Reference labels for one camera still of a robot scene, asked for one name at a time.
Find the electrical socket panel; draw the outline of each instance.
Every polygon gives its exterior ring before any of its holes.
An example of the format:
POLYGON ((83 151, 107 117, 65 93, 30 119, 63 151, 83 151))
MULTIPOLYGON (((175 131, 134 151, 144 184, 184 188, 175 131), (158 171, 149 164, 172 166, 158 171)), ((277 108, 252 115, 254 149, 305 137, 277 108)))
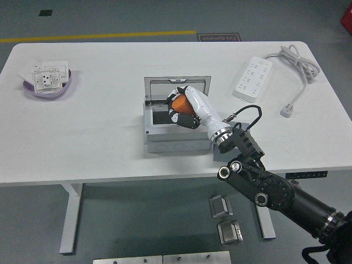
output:
POLYGON ((252 57, 235 87, 234 95, 243 101, 256 102, 272 65, 266 59, 252 57))
POLYGON ((34 92, 37 94, 55 94, 63 88, 59 68, 35 70, 33 80, 34 92))

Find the black cable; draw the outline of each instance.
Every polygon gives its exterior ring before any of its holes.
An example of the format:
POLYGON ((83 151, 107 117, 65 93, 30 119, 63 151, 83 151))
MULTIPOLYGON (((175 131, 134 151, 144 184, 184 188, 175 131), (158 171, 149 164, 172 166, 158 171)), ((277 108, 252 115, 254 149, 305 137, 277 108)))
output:
POLYGON ((302 257, 308 264, 319 264, 314 258, 309 256, 310 253, 316 253, 316 252, 323 252, 328 250, 330 247, 327 245, 324 246, 312 246, 312 247, 306 247, 305 249, 302 250, 302 257))
POLYGON ((248 108, 257 108, 258 109, 258 117, 256 119, 254 119, 254 121, 247 127, 246 131, 248 129, 250 129, 251 127, 253 127, 258 121, 259 119, 262 117, 262 109, 260 108, 260 106, 257 106, 255 104, 251 104, 249 106, 245 106, 241 109, 239 109, 236 113, 235 113, 235 116, 237 116, 239 113, 241 113, 243 110, 246 110, 248 108))

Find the white power strip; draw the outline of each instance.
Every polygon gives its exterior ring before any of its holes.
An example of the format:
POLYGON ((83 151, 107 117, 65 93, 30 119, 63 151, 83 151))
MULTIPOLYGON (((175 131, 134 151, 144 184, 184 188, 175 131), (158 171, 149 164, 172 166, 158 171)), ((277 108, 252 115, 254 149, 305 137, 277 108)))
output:
POLYGON ((244 101, 256 102, 272 65, 266 59, 253 57, 237 83, 234 95, 244 101))

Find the cable connector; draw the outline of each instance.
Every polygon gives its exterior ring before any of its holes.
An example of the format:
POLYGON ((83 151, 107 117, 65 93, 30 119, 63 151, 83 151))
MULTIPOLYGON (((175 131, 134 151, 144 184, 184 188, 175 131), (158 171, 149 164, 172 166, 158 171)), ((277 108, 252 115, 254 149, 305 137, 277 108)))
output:
POLYGON ((288 104, 284 108, 281 109, 280 114, 283 117, 289 118, 289 117, 291 117, 292 112, 293 112, 293 105, 288 104))

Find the orange object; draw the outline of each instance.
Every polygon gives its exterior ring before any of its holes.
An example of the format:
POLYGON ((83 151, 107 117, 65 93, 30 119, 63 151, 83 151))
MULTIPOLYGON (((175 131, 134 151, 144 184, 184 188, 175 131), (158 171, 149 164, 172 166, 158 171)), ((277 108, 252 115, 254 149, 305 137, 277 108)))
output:
POLYGON ((191 114, 192 116, 197 116, 191 103, 185 95, 178 96, 175 101, 173 101, 172 108, 180 114, 191 114))

